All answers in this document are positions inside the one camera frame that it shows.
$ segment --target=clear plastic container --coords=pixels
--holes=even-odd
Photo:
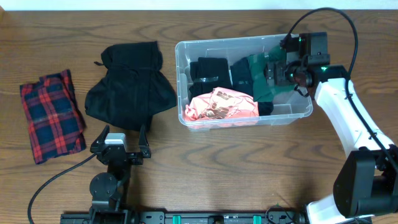
[[[190,76],[190,62],[197,62],[199,57],[226,58],[231,66],[239,59],[252,54],[268,52],[285,37],[267,35],[216,40],[182,41],[175,46],[175,63],[177,68],[178,119],[191,130],[227,128],[251,125],[285,125],[298,118],[310,116],[313,110],[310,97],[304,98],[296,91],[281,93],[274,98],[274,110],[269,116],[255,118],[214,119],[207,121],[185,121],[182,113],[189,105],[189,88],[193,85]]]

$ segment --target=wooden table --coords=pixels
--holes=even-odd
[[[19,85],[42,75],[72,71],[84,114],[87,91],[106,73],[100,53],[117,43],[158,40],[162,72],[176,87],[174,47],[181,40],[286,33],[305,11],[90,11],[6,12],[0,24],[0,222],[28,223],[33,193],[53,175],[90,155],[89,150],[35,165]],[[398,13],[347,11],[359,34],[353,71],[356,91],[379,127],[398,142]],[[299,32],[327,31],[332,63],[348,67],[353,35],[337,14],[321,12]],[[300,208],[332,192],[345,154],[329,119],[313,114],[287,126],[190,132],[177,108],[154,116],[148,141],[152,159],[133,168],[129,202],[169,211],[266,210],[278,203]],[[90,145],[105,123],[84,116]],[[124,132],[136,148],[138,134]],[[96,159],[57,179],[37,197],[36,223],[59,223],[60,214],[88,211],[91,179],[106,166]],[[374,218],[396,223],[397,215]]]

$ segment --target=black drawstring bag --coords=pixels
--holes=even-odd
[[[163,58],[157,42],[113,45],[101,58],[108,71],[87,93],[87,115],[139,131],[142,124],[149,129],[153,115],[176,106],[175,92],[159,71]]]

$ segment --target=pink shirt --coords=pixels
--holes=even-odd
[[[185,106],[183,114],[185,121],[256,116],[259,116],[259,108],[253,97],[222,87],[214,88],[211,93],[194,97],[189,106]]]

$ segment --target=plaid cloth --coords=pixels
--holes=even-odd
[[[20,86],[36,164],[86,148],[69,70]]]

